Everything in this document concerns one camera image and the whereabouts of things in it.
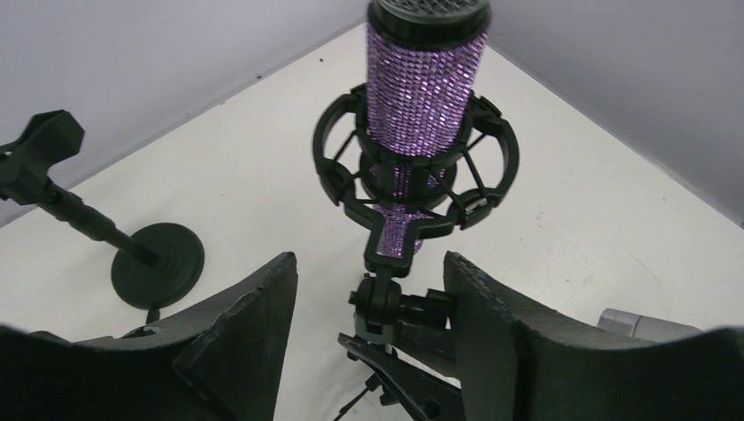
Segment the microphone grille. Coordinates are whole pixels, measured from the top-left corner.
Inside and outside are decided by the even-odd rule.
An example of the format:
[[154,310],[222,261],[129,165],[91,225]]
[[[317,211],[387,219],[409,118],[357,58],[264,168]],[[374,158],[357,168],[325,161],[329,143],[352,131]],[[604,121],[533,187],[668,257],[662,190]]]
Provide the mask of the microphone grille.
[[445,24],[471,17],[488,0],[377,0],[391,14],[417,24]]

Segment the gray wall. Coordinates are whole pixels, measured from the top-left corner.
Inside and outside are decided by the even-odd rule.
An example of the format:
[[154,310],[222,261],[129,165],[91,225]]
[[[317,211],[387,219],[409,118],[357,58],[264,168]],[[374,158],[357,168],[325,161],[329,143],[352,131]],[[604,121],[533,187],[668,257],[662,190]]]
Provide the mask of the gray wall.
[[[361,21],[365,4],[0,0],[0,144],[32,114],[71,111],[83,150],[52,175],[74,185]],[[20,211],[0,202],[0,225]]]
[[490,2],[493,48],[744,221],[744,2]]

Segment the stand base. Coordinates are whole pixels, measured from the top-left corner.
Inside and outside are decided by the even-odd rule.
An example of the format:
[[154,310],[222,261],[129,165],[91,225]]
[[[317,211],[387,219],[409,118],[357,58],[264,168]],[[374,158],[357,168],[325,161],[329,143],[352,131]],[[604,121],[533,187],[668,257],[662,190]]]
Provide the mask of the stand base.
[[132,307],[150,310],[177,302],[194,288],[204,268],[204,246],[189,228],[161,223],[146,226],[132,238],[160,259],[146,266],[118,252],[111,265],[111,283]]

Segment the white table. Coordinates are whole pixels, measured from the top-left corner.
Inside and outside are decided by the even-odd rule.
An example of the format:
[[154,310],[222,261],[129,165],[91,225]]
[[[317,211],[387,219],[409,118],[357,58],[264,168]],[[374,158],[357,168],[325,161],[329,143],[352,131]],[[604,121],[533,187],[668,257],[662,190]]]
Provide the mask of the white table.
[[[74,189],[125,232],[172,221],[201,237],[204,274],[163,317],[282,251],[297,254],[278,421],[332,419],[369,373],[336,342],[339,332],[353,332],[347,298],[361,279],[368,232],[327,199],[310,154],[322,111],[364,78],[359,27]],[[404,292],[441,288],[442,257],[454,250],[588,324],[614,307],[704,329],[744,325],[739,227],[491,50],[476,91],[518,135],[517,181],[476,228],[426,242],[401,282]],[[351,127],[344,123],[338,143]],[[501,168],[488,163],[500,162],[496,142],[478,149],[476,163],[494,182]],[[70,340],[141,325],[144,312],[111,288],[113,255],[40,210],[0,229],[0,323]],[[346,419],[409,418],[370,394]]]

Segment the microphone head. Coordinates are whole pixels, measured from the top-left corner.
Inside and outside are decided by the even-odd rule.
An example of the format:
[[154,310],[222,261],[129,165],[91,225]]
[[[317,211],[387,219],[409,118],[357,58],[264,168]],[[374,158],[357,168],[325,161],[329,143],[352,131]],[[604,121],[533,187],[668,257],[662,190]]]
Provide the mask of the microphone head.
[[[372,140],[407,156],[446,152],[460,131],[489,23],[488,0],[373,0],[367,33]],[[411,169],[395,168],[394,179],[388,193],[409,196]],[[430,176],[424,189],[438,186]],[[402,205],[375,208],[388,222],[377,252],[399,257],[408,224],[426,217]]]

